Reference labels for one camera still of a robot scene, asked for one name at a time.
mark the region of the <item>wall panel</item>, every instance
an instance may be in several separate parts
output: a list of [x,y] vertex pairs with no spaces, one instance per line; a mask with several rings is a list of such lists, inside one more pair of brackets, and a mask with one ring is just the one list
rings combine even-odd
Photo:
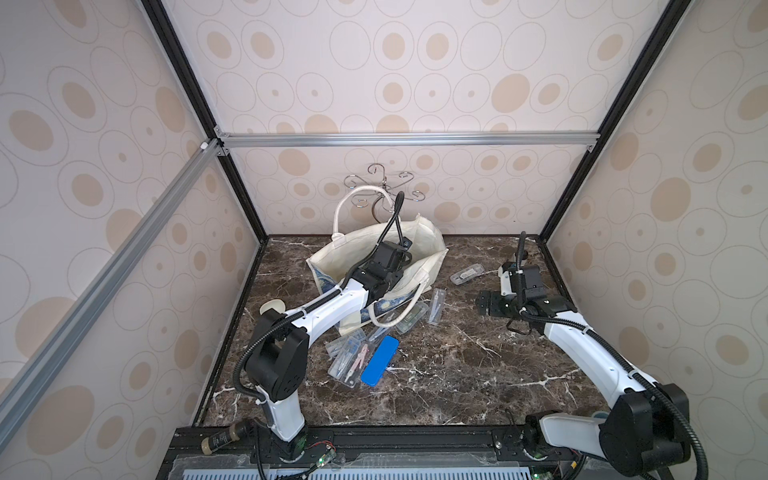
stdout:
[[766,7],[699,2],[549,243],[590,323],[687,392],[711,478],[768,472]]
[[223,131],[588,130],[666,0],[165,2]]
[[0,5],[0,392],[201,142],[130,0]]
[[0,456],[0,479],[155,478],[255,258],[236,202],[214,161]]
[[[325,233],[332,230],[333,213],[349,189],[345,177],[356,174],[372,182],[374,162],[387,173],[387,182],[403,182],[417,190],[419,202],[406,201],[402,216],[420,213],[443,233],[538,233],[554,209],[578,162],[584,145],[469,147],[303,147],[235,148],[232,150],[259,217],[269,233]],[[348,200],[339,215],[342,232],[375,223],[372,202],[365,208]],[[390,214],[376,208],[381,221]]]

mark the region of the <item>dark marble surface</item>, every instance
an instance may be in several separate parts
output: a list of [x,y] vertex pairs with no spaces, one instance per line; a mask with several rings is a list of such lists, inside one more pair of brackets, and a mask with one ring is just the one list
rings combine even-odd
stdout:
[[[305,259],[329,242],[328,237],[281,237],[270,240],[246,311],[219,380],[204,425],[229,425],[257,415],[261,408],[231,386],[232,368],[247,346],[259,307],[274,298],[288,308],[302,305],[317,289]],[[436,287],[447,290],[439,326],[424,319],[405,335],[394,329],[399,350],[375,388],[354,389],[328,376],[331,363],[321,336],[310,349],[304,384],[299,388],[302,412],[310,425],[501,425],[522,423],[528,413],[556,409],[589,415],[606,409],[599,391],[554,343],[537,333],[509,332],[505,321],[480,317],[474,301],[479,290],[499,290],[498,266],[514,255],[510,237],[446,237],[449,252]],[[541,266],[545,285],[556,293],[533,240],[526,242],[529,263]],[[488,273],[461,286],[449,277],[473,263]],[[423,298],[432,298],[432,292]],[[527,325],[518,326],[527,330]],[[369,333],[373,326],[365,326]]]

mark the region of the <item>bag handle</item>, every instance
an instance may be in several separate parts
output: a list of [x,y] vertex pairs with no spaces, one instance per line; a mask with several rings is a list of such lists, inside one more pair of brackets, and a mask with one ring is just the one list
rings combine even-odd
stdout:
[[413,307],[416,305],[416,302],[419,301],[419,297],[424,292],[425,287],[426,287],[426,283],[420,283],[419,284],[419,286],[416,288],[416,292],[413,294],[413,298],[411,298],[411,301],[408,303],[408,306],[406,307],[406,309],[403,310],[402,313],[400,313],[400,315],[396,319],[391,321],[391,322],[380,323],[379,319],[376,318],[376,315],[373,312],[373,306],[376,303],[374,302],[374,303],[371,303],[370,305],[368,305],[368,314],[371,317],[371,321],[373,322],[373,324],[376,325],[376,326],[381,326],[381,327],[384,327],[384,328],[389,328],[390,326],[395,326],[398,323],[400,323],[402,321],[402,319],[404,319],[406,317],[406,315],[408,315],[408,313],[411,310],[413,310]]
[[341,199],[338,205],[336,205],[336,212],[333,214],[333,234],[331,235],[331,240],[337,240],[344,236],[343,233],[339,232],[339,212],[341,211],[341,206],[349,200],[349,198],[360,191],[363,190],[374,190],[379,192],[381,195],[384,196],[384,198],[389,202],[390,207],[394,207],[395,204],[392,202],[392,197],[389,196],[389,192],[384,190],[381,187],[377,187],[376,185],[361,185],[359,187],[353,188],[347,195],[344,195],[344,198]]

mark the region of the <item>metal hook rack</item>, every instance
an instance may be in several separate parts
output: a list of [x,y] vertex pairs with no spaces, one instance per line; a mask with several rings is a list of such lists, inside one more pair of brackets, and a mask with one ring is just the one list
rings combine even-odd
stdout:
[[[407,183],[411,182],[413,180],[413,178],[414,178],[413,172],[402,171],[402,172],[399,172],[397,174],[397,177],[400,180],[403,180],[403,181],[401,181],[397,185],[390,185],[387,182],[386,168],[384,167],[384,165],[382,165],[380,163],[370,164],[368,166],[368,173],[371,174],[371,175],[376,175],[376,174],[379,173],[379,169],[381,169],[381,176],[382,176],[382,178],[378,182],[370,181],[370,180],[365,179],[363,177],[360,177],[359,175],[356,175],[356,174],[350,174],[350,175],[347,175],[346,177],[344,177],[344,186],[347,187],[347,188],[352,189],[352,188],[355,188],[355,187],[361,187],[362,185],[373,185],[373,186],[376,186],[376,187],[381,187],[384,190],[386,190],[387,193],[395,196],[397,194],[397,191],[395,191],[396,189],[398,189],[398,188],[402,187],[403,185],[406,185]],[[369,198],[370,197],[375,197],[376,198],[375,200],[372,201],[371,213],[373,215],[373,219],[376,220],[377,222],[379,222],[379,219],[376,218],[375,210],[376,210],[376,205],[378,205],[379,202],[381,202],[381,200],[384,198],[384,195],[382,193],[380,193],[380,192],[370,192],[370,193],[365,192],[365,193],[361,193],[361,194],[356,194],[356,195],[353,195],[353,197],[350,199],[350,201],[352,201],[352,205],[354,205],[355,207],[365,208],[365,207],[368,207],[368,205],[369,205]],[[406,194],[406,200],[410,200],[410,201],[414,201],[414,202],[420,202],[420,201],[424,200],[425,198],[426,198],[426,195],[424,195],[422,192],[420,192],[418,190],[414,190],[413,192],[411,192],[410,196],[408,194]],[[390,209],[385,204],[382,204],[382,208],[384,209],[384,211],[387,211],[387,212],[389,212],[391,214],[394,213],[394,210]]]

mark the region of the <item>clear packaging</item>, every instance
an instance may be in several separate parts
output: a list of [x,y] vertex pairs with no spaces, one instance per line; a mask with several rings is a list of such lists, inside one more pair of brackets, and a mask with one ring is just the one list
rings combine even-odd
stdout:
[[[399,313],[392,312],[386,316],[386,318],[382,321],[382,323],[391,322],[398,315]],[[392,328],[391,326],[380,326],[379,328],[373,330],[373,332],[371,332],[371,334],[368,336],[367,342],[370,344],[371,347],[379,345],[379,342],[382,341],[382,339],[386,336],[387,332],[391,330],[391,328]]]
[[355,362],[362,342],[355,337],[349,337],[341,347],[336,359],[328,369],[328,375],[343,382],[349,367]]
[[366,333],[362,331],[362,328],[359,328],[355,329],[351,333],[340,336],[335,340],[331,340],[330,342],[326,343],[326,350],[328,350],[328,355],[330,355],[331,358],[335,358],[337,355],[339,355],[341,347],[344,346],[347,339],[349,338],[357,338],[360,342],[362,342],[364,339],[366,339]]
[[445,290],[442,288],[436,288],[432,294],[432,301],[429,303],[429,319],[427,322],[430,325],[437,325],[440,323],[440,317],[442,316],[442,307],[445,305]]
[[357,385],[358,380],[360,380],[360,374],[362,374],[362,371],[368,364],[368,360],[372,354],[372,349],[373,348],[367,342],[363,342],[355,354],[355,358],[352,364],[349,365],[349,368],[343,372],[342,375],[336,380],[348,386],[349,388]]
[[424,315],[427,314],[429,311],[429,305],[427,305],[424,302],[416,302],[416,305],[413,306],[410,312],[408,312],[408,315],[402,320],[400,320],[400,323],[395,325],[395,328],[398,332],[401,334],[408,333],[411,328],[418,322]]
[[454,285],[461,285],[462,283],[467,283],[469,280],[472,280],[477,275],[480,275],[484,272],[485,268],[483,268],[480,263],[475,263],[474,265],[468,266],[464,270],[451,275],[451,281]]

